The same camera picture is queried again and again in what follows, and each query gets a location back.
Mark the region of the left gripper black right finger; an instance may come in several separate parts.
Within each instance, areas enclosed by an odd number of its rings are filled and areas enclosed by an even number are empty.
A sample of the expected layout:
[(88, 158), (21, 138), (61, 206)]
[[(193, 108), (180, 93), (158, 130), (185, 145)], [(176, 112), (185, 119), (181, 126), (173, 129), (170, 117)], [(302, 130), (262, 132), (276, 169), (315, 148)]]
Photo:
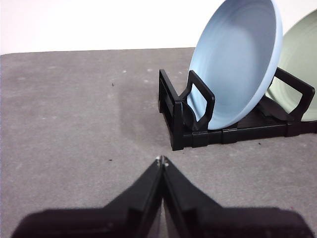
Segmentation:
[(277, 207), (223, 207), (162, 159), (164, 208), (171, 238), (313, 238), (297, 212)]

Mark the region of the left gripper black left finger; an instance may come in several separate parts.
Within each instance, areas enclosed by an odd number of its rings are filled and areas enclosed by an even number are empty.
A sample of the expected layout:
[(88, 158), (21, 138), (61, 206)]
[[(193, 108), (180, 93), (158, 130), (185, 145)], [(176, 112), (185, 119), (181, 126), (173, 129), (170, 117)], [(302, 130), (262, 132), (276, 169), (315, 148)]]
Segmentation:
[(100, 208), (48, 209), (27, 215), (14, 238), (147, 238), (161, 206), (160, 158), (125, 191)]

